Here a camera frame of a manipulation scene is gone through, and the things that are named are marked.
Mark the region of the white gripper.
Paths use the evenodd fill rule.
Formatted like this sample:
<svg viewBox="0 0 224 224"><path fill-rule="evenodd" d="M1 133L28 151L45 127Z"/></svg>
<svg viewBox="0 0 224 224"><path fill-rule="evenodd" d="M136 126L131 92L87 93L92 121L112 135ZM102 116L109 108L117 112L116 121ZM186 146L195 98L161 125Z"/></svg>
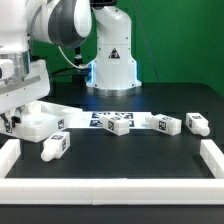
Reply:
<svg viewBox="0 0 224 224"><path fill-rule="evenodd" d="M49 91L49 77L44 60L31 63L30 73L23 82L0 86L0 117L4 121L5 128L10 128L5 112L47 96ZM18 116L11 117L11 120L12 126L20 123Z"/></svg>

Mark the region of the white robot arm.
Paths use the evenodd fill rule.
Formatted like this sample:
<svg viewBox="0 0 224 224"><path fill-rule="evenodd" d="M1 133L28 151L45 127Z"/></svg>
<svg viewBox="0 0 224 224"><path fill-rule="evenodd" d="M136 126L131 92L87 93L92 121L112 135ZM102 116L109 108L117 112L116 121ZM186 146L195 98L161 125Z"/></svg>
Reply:
<svg viewBox="0 0 224 224"><path fill-rule="evenodd" d="M97 54L77 68L90 70L92 92L122 96L141 86L132 56L132 22L117 0L0 0L0 121L7 131L22 121L25 104L49 93L46 62L35 41L77 49L97 27Z"/></svg>

